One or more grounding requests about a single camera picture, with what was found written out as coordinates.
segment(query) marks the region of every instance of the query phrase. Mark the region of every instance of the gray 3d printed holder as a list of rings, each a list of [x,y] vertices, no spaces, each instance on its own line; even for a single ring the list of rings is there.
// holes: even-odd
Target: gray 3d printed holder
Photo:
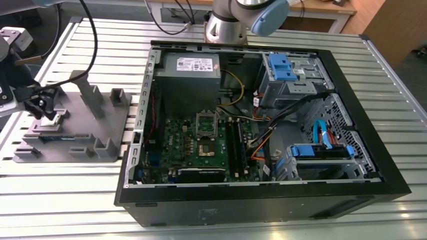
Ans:
[[[57,116],[35,120],[15,151],[18,163],[109,163],[118,160],[131,94],[101,93],[89,75],[74,82],[81,92],[62,93]]]

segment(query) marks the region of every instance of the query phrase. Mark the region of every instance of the ram slot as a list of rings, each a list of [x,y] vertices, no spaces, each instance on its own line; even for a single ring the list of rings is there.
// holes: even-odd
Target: ram slot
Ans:
[[[238,121],[234,122],[234,132],[237,133],[237,139],[235,139],[235,148],[238,152],[238,158],[237,161],[239,162],[239,173],[247,174],[249,171],[246,170],[249,167],[249,161],[247,161],[247,148],[245,143],[245,137],[243,137],[243,128],[242,128],[242,122],[238,118]]]
[[[239,169],[239,162],[238,162],[238,149],[237,149],[237,138],[235,138],[235,128],[234,122],[230,118],[226,124],[226,143],[227,143],[227,155],[229,155],[229,170],[230,176],[233,178],[239,178],[241,176],[241,169]]]

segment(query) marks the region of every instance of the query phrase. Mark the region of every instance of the green motherboard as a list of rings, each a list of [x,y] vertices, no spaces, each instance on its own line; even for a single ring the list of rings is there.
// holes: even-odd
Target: green motherboard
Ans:
[[[258,163],[246,166],[245,174],[231,172],[230,164],[235,164],[234,161],[246,162],[250,159],[245,153],[243,160],[230,159],[231,140],[229,138],[231,133],[227,131],[227,124],[231,125],[231,121],[239,121],[241,135],[247,143],[254,137],[249,120],[223,118],[217,120],[217,124],[209,117],[201,117],[199,120],[197,118],[169,118],[166,120],[159,167],[170,169],[170,172],[154,171],[151,179],[155,183],[173,183],[171,171],[183,168],[225,169],[225,182],[258,182],[261,180]],[[198,134],[215,131],[217,137],[201,137]]]

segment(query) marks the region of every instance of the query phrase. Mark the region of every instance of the aluminum table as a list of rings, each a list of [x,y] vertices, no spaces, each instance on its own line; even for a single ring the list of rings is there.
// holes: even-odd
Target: aluminum table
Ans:
[[[122,153],[133,138],[151,40],[203,42],[203,26],[175,36],[154,23],[95,20],[99,53],[89,80],[101,91],[133,93]],[[163,24],[169,31],[181,24]],[[374,204],[338,219],[210,226],[141,227],[115,207],[122,159],[115,163],[15,163],[14,151],[33,117],[11,116],[0,134],[0,239],[421,239],[427,236],[427,114],[369,40],[357,35],[301,31],[275,32],[251,45],[326,49],[334,53],[346,78],[398,164],[413,193]],[[37,79],[66,80],[91,61],[94,36],[87,19],[70,23]],[[73,83],[65,90],[78,91]]]

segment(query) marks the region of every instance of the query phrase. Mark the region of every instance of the floor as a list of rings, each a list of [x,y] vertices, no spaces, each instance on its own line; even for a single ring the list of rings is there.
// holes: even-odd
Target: floor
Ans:
[[[145,7],[139,6],[118,6],[107,4],[89,4],[94,18],[101,19],[121,19],[133,21],[151,21],[151,16]],[[63,29],[66,28],[73,16],[86,16],[83,8],[78,3],[66,2],[62,4],[63,9]],[[38,54],[47,51],[53,44],[57,32],[57,24],[46,24],[57,22],[57,11],[53,7],[39,8],[39,14],[45,22],[43,25],[30,29],[30,33],[38,44]],[[195,14],[197,23],[205,21],[206,12],[198,11]],[[178,17],[171,17],[173,14],[167,9],[163,10],[163,21],[171,23],[183,23],[187,20],[183,12],[177,13]],[[402,78],[408,88],[413,92],[421,105],[427,109],[427,56],[417,58],[417,54],[412,53],[402,64],[396,68],[396,72]]]
[[[417,54],[412,53],[394,71],[427,110],[427,55],[417,58]]]

